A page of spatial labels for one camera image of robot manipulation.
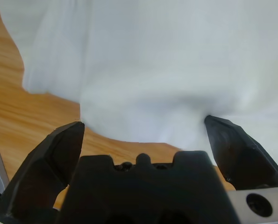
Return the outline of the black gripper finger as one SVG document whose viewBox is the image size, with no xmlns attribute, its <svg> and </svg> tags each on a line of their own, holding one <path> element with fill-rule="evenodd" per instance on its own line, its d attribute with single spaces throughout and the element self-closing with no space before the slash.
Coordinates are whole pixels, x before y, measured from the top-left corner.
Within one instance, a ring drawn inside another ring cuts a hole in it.
<svg viewBox="0 0 278 224">
<path fill-rule="evenodd" d="M 70 183 L 85 126 L 73 122 L 51 132 L 23 161 L 0 197 L 0 219 L 56 219 L 54 203 Z"/>
<path fill-rule="evenodd" d="M 204 124 L 214 160 L 236 190 L 278 187 L 278 165 L 240 126 L 211 115 Z"/>
</svg>

